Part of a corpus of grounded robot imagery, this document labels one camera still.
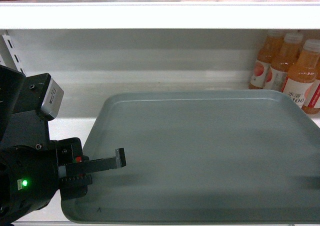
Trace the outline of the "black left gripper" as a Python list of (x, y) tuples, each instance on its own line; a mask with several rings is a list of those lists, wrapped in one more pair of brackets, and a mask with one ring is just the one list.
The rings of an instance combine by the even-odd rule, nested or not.
[(57, 157), (59, 190), (62, 200), (83, 197), (93, 183), (89, 173), (119, 169), (127, 165), (124, 148), (115, 150), (115, 156), (89, 160), (83, 155), (81, 140), (77, 137), (52, 140)]

